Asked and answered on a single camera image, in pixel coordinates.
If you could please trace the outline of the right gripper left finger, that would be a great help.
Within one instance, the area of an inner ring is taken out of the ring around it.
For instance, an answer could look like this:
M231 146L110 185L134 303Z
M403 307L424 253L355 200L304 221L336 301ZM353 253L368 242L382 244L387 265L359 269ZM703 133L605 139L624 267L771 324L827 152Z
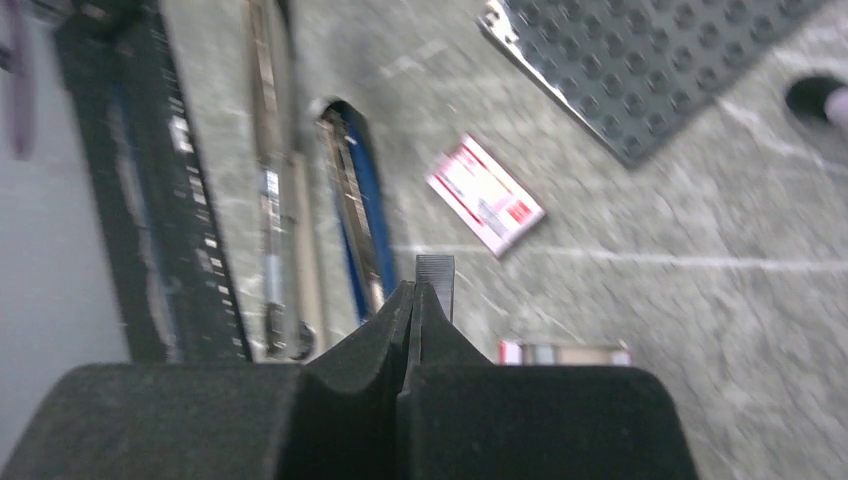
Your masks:
M100 364L50 390L5 479L392 479L414 286L307 364Z

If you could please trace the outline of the silver staple strip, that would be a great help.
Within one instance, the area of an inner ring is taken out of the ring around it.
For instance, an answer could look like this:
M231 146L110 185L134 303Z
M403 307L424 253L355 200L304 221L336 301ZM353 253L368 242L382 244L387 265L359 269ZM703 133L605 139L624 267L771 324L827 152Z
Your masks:
M416 256L417 282L430 284L436 293L446 319L452 323L455 295L455 258L447 254L419 254Z

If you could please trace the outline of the red white staple box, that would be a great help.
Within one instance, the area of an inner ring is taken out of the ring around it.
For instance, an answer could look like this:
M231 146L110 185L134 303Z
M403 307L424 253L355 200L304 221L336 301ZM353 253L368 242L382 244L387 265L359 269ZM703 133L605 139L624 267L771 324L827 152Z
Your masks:
M539 202L470 134L439 157L427 184L497 258L546 215Z

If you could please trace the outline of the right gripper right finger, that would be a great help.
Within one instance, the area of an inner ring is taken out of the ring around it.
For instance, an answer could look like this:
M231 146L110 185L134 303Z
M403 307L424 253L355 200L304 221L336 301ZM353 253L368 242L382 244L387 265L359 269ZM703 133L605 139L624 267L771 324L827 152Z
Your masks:
M500 366L412 297L397 397L401 479L694 479L675 403L630 366Z

